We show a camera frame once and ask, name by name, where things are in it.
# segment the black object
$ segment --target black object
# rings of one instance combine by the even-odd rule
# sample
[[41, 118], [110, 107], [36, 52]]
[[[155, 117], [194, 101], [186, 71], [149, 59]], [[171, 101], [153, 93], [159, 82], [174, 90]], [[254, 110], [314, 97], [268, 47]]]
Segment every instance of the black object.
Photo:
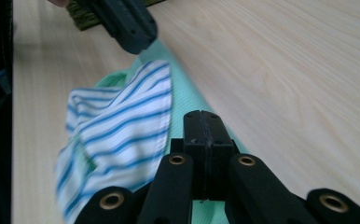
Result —
[[231, 224], [360, 223], [360, 206], [332, 189], [313, 190], [306, 201], [292, 194], [262, 160], [239, 153], [216, 114], [189, 112], [184, 125], [184, 138], [172, 140], [151, 187], [126, 192], [130, 196], [115, 200], [123, 205], [110, 211], [89, 205], [116, 193], [103, 189], [76, 223], [108, 223], [112, 217], [113, 223], [185, 224], [191, 222], [192, 200], [207, 199], [226, 202]]
[[157, 38], [153, 17], [140, 0], [77, 0], [90, 10], [120, 46], [138, 54]]

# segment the folded cloth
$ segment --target folded cloth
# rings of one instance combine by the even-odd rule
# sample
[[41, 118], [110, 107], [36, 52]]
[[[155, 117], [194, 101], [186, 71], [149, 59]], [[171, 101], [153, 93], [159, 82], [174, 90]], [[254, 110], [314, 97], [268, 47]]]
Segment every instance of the folded cloth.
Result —
[[[151, 181], [169, 152], [169, 139], [183, 137], [183, 116], [192, 110], [212, 111], [159, 41], [128, 70], [106, 76], [95, 88], [72, 91], [66, 121], [70, 140], [56, 169], [66, 223], [74, 223], [100, 189], [136, 191]], [[193, 207], [193, 223], [228, 223], [223, 203], [194, 202]]]

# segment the striped cloth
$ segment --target striped cloth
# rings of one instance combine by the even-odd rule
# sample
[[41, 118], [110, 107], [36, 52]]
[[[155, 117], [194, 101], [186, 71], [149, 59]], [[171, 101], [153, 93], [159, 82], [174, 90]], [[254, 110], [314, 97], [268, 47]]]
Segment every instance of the striped cloth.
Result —
[[70, 93], [69, 143], [58, 158], [57, 200], [66, 223], [74, 223], [100, 189], [136, 191], [157, 172], [167, 145], [172, 109], [170, 66], [141, 66], [122, 88]]

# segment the brass grommet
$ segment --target brass grommet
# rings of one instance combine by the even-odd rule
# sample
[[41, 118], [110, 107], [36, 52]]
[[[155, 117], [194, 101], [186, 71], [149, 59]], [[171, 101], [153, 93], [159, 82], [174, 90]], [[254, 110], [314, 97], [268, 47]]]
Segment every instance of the brass grommet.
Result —
[[179, 155], [175, 155], [175, 156], [171, 156], [169, 158], [169, 162], [173, 165], [181, 165], [184, 162], [186, 162], [186, 158], [179, 156]]
[[104, 195], [104, 197], [99, 202], [99, 205], [104, 210], [111, 210], [118, 208], [120, 205], [124, 203], [124, 195], [120, 192], [112, 192]]
[[322, 205], [334, 212], [345, 213], [349, 210], [348, 204], [334, 195], [323, 194], [320, 195], [319, 200]]
[[248, 157], [248, 156], [242, 156], [238, 159], [238, 162], [245, 166], [254, 166], [256, 165], [256, 160]]

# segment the table surface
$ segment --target table surface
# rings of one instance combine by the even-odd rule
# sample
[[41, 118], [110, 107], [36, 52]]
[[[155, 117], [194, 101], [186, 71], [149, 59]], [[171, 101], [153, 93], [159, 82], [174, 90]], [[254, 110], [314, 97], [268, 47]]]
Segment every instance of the table surface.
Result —
[[[360, 204], [360, 0], [167, 0], [150, 12], [206, 101], [292, 192]], [[15, 0], [14, 22], [12, 221], [62, 223], [69, 91], [135, 56], [44, 0]]]

